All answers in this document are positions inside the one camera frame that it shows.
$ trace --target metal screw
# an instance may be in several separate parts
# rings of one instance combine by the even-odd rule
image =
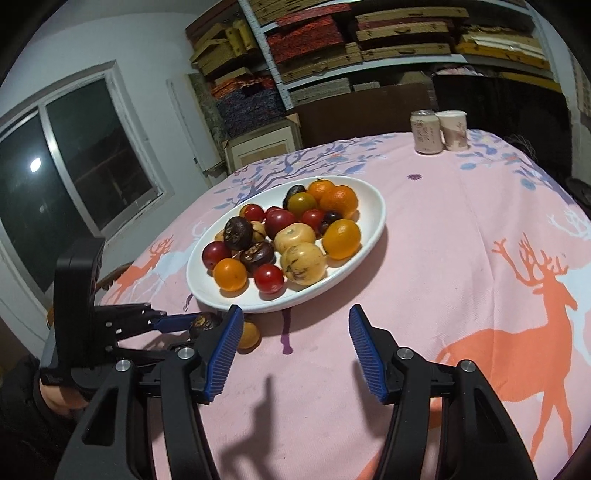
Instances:
[[[177,353],[179,358],[182,358],[183,360],[188,360],[189,358],[191,358],[193,355],[195,355],[195,350],[193,350],[191,347],[186,346],[184,348],[181,348],[178,353]]]
[[[398,349],[396,355],[398,355],[398,357],[402,360],[410,360],[412,357],[414,357],[414,352],[410,348],[403,346],[402,348]]]
[[[115,369],[118,372],[127,372],[127,370],[129,370],[129,367],[131,367],[131,362],[127,359],[119,360],[115,365]]]
[[[472,360],[462,361],[462,363],[460,364],[460,367],[462,370],[464,370],[464,372],[468,372],[468,373],[476,370],[476,364]]]

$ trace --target yellow-green tomato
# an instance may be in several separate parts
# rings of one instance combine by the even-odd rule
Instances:
[[[309,193],[296,193],[287,201],[287,209],[299,220],[304,212],[318,207],[315,198]]]
[[[286,226],[275,236],[273,245],[275,250],[282,254],[289,247],[297,244],[316,242],[316,234],[310,225],[305,223],[292,223]]]
[[[293,245],[281,256],[281,269],[292,282],[312,285],[324,277],[326,257],[315,244]]]

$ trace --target red panel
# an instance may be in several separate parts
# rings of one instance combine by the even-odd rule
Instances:
[[[300,57],[321,48],[344,44],[335,21],[329,15],[320,17],[288,33],[275,33],[267,38],[275,62]]]

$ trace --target white oval plate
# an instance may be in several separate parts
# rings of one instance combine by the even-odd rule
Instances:
[[[384,231],[386,222],[384,198],[375,187],[363,180],[339,176],[323,178],[332,181],[335,185],[348,185],[355,191],[359,199],[359,217],[356,222],[361,230],[361,248],[354,256],[340,262],[329,260],[326,276],[309,287],[302,287],[286,280],[285,287],[274,295],[265,295],[259,292],[252,278],[248,278],[246,288],[238,292],[224,292],[217,286],[201,260],[205,246],[213,242],[216,233],[225,227],[230,218],[238,216],[245,203],[256,203],[265,210],[273,205],[281,207],[283,198],[290,187],[298,184],[307,187],[316,177],[294,180],[261,192],[243,204],[237,205],[203,234],[187,263],[187,284],[195,298],[210,307],[223,311],[226,311],[230,305],[237,304],[244,313],[275,312],[293,307],[324,293],[357,268],[371,252]],[[322,249],[322,240],[317,240],[316,245]],[[279,254],[275,254],[275,256],[277,258],[275,264],[279,266]]]

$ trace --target wooden board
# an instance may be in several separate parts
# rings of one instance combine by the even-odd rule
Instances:
[[[542,48],[540,42],[532,37],[526,37],[525,35],[507,35],[502,33],[485,33],[485,32],[471,32],[462,35],[462,41],[473,41],[474,37],[490,37],[498,38],[500,40],[509,40],[517,43],[523,43],[530,47]]]
[[[378,60],[407,55],[447,55],[451,52],[447,43],[415,43],[363,50],[361,56],[364,60]]]
[[[246,48],[242,41],[242,36],[237,28],[228,27],[225,29],[226,38],[230,42],[230,46],[232,47],[232,51],[234,52],[235,57],[239,57],[240,55],[244,55],[246,53]]]
[[[501,72],[501,77],[515,80],[516,82],[529,83],[531,85],[537,85],[538,87],[547,88],[554,90],[555,92],[562,93],[562,88],[559,83],[553,82],[552,80],[543,79],[541,77],[534,77],[533,75],[526,75],[523,73],[513,72]]]
[[[208,75],[235,57],[230,43],[222,43],[213,51],[199,57],[196,61],[204,75]]]
[[[494,57],[496,59],[504,59],[525,63],[532,65],[539,69],[550,70],[550,63],[548,60],[537,59],[519,52],[511,52],[509,50],[501,50],[500,48],[482,47],[472,42],[462,42],[456,45],[456,52],[467,55],[480,55],[485,57]]]
[[[401,18],[398,20],[377,20],[374,22],[361,22],[357,23],[358,30],[367,30],[368,28],[386,27],[387,25],[400,25],[415,22],[445,22],[448,29],[454,28],[453,20],[445,18]]]
[[[211,28],[210,25],[216,20],[220,21],[220,17],[228,18],[239,11],[240,6],[236,0],[221,0],[185,28],[185,35],[191,43],[195,43]]]
[[[357,15],[358,22],[374,22],[378,20],[396,20],[398,18],[417,17],[453,17],[469,18],[468,10],[461,7],[411,7],[395,10],[382,10],[365,15]]]
[[[351,84],[349,79],[341,78],[296,90],[291,92],[290,96],[291,101],[296,106],[350,92]]]
[[[323,53],[321,56],[306,59],[306,63],[299,64],[298,66],[280,68],[281,78],[284,83],[293,82],[294,80],[309,77],[326,70],[363,61],[361,51],[356,43],[347,43],[345,45],[345,52],[342,49],[340,50],[340,52],[336,53],[333,50],[331,56]]]
[[[258,48],[258,44],[256,43],[255,37],[252,35],[252,31],[246,20],[240,18],[238,20],[234,20],[232,24],[234,28],[237,28],[240,32],[240,36],[242,37],[242,43],[244,43],[244,47],[247,50],[253,50],[254,48]]]
[[[207,30],[205,32],[205,34],[203,34],[201,37],[199,37],[193,43],[193,50],[195,50],[195,51],[199,50],[205,42],[207,42],[213,38],[226,38],[226,34],[224,32],[224,26],[221,23],[216,23],[209,30]]]
[[[247,69],[246,67],[240,67],[239,69],[233,70],[232,72],[227,73],[227,74],[221,76],[220,78],[216,79],[215,84],[216,84],[216,86],[221,85],[222,83],[224,83],[227,80],[241,77],[243,75],[252,75],[252,72],[249,69]]]
[[[371,90],[372,88],[380,88],[379,82],[356,83],[353,85],[353,91],[361,92],[362,90]]]
[[[253,6],[253,10],[261,25],[265,25],[287,14],[299,12],[308,7],[321,4],[323,1],[324,0],[278,0],[259,9],[255,9]]]
[[[327,5],[326,7],[318,7],[285,15],[284,17],[278,18],[276,22],[280,27],[287,27],[324,15],[335,15],[343,12],[351,12],[351,6],[349,4]]]
[[[367,41],[374,38],[395,37],[398,35],[412,35],[418,33],[449,33],[449,29],[445,22],[414,22],[359,30],[357,32],[357,39],[359,41]]]
[[[207,40],[197,50],[195,50],[193,56],[191,57],[191,63],[197,60],[201,55],[206,54],[208,51],[213,50],[215,47],[221,45],[222,43],[228,43],[228,40],[226,40],[225,38]]]

